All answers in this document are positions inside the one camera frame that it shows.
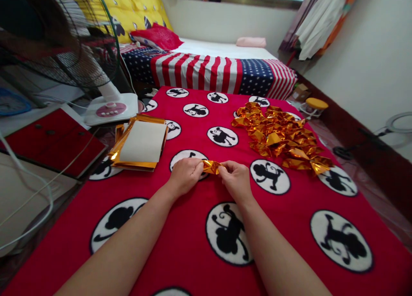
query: yellow bedding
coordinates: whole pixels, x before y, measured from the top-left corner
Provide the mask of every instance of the yellow bedding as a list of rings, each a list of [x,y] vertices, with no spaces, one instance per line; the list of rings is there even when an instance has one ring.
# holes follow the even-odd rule
[[[89,0],[97,15],[101,12],[98,0]],[[131,43],[129,32],[150,28],[154,23],[173,31],[162,0],[104,0],[115,23],[115,32],[120,43]]]

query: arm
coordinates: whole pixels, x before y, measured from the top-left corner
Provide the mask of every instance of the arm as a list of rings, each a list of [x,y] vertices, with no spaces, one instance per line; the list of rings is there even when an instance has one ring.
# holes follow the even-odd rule
[[[61,287],[56,295],[129,295],[174,202],[203,172],[200,159],[183,159],[169,181]]]
[[[331,295],[254,199],[249,169],[233,161],[219,174],[243,217],[246,237],[269,295]]]

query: star pattern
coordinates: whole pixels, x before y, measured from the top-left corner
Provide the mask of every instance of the star pattern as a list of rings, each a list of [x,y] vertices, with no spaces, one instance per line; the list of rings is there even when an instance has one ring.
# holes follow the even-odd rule
[[[266,97],[273,85],[273,71],[265,60],[241,59],[243,82],[239,94]]]
[[[135,79],[154,85],[155,80],[151,72],[150,61],[159,54],[167,54],[167,52],[154,50],[150,47],[136,48],[123,54],[123,59],[126,62],[130,74]]]

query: yellow stool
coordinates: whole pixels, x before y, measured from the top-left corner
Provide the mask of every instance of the yellow stool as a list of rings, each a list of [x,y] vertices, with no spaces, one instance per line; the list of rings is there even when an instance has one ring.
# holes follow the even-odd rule
[[[312,117],[318,118],[321,113],[327,109],[329,105],[322,100],[315,99],[315,98],[307,98],[306,102],[299,106],[299,110],[307,114],[307,120],[310,120]]]

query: pink pillow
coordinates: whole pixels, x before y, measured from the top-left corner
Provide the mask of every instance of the pink pillow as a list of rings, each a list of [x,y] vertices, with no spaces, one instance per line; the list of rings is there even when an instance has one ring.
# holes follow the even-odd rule
[[[131,31],[130,35],[135,38],[136,41],[144,44],[144,42],[141,41],[141,38],[143,38],[143,40],[146,39],[148,42],[150,41],[158,45],[163,50],[172,50],[183,44],[176,33],[156,23],[147,30]]]
[[[252,38],[252,37],[241,37],[237,39],[237,46],[242,47],[266,47],[266,38]]]

